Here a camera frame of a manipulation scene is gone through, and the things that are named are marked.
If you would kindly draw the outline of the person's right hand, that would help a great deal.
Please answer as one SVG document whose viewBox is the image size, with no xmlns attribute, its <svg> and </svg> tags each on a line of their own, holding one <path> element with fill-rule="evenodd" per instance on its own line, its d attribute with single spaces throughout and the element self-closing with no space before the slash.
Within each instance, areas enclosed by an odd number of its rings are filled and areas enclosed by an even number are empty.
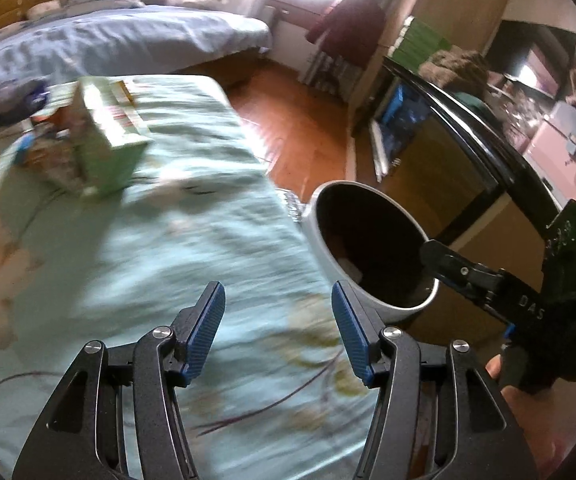
<svg viewBox="0 0 576 480">
<path fill-rule="evenodd" d="M 552 389 L 536 394 L 505 386 L 502 396 L 514 414 L 529 445 L 541 479 L 547 479 L 564 461 L 567 445 L 555 426 L 555 397 Z"/>
</svg>

